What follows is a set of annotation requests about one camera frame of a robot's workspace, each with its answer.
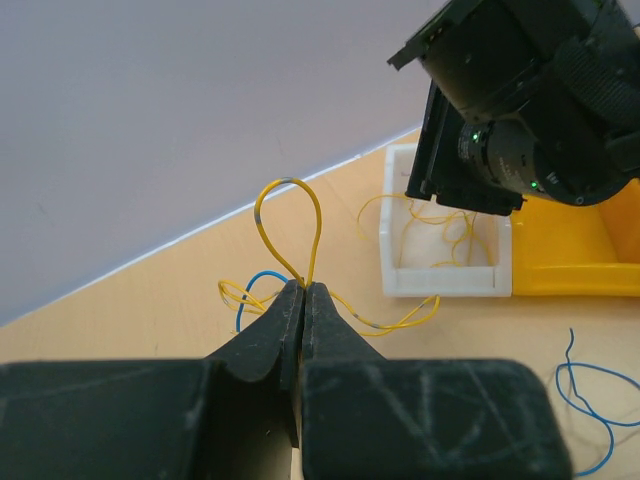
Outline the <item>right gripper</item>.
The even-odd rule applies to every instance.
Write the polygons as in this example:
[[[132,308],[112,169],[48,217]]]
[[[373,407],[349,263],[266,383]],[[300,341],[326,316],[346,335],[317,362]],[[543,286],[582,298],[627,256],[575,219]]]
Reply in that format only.
[[[526,130],[519,111],[469,124],[431,83],[406,196],[490,215],[508,216],[521,209],[524,189],[507,188],[488,166],[489,141],[498,137],[502,123]]]

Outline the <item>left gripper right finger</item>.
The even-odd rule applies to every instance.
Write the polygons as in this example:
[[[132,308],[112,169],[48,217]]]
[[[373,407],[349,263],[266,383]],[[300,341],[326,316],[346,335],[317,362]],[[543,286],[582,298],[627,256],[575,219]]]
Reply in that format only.
[[[505,359],[380,355],[321,283],[305,293],[301,452],[308,479],[569,479],[544,384]]]

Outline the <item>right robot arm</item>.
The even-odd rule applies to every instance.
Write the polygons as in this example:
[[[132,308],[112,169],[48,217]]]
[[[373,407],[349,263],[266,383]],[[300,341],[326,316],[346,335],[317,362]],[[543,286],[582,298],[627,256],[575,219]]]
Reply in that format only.
[[[585,207],[639,175],[639,39],[615,1],[450,1],[389,64],[431,85],[409,198]]]

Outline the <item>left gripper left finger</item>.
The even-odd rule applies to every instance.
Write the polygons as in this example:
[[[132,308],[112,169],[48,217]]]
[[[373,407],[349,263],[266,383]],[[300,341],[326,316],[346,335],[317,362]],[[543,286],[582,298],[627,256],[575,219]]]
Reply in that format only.
[[[305,291],[202,358],[1,368],[5,479],[287,479]]]

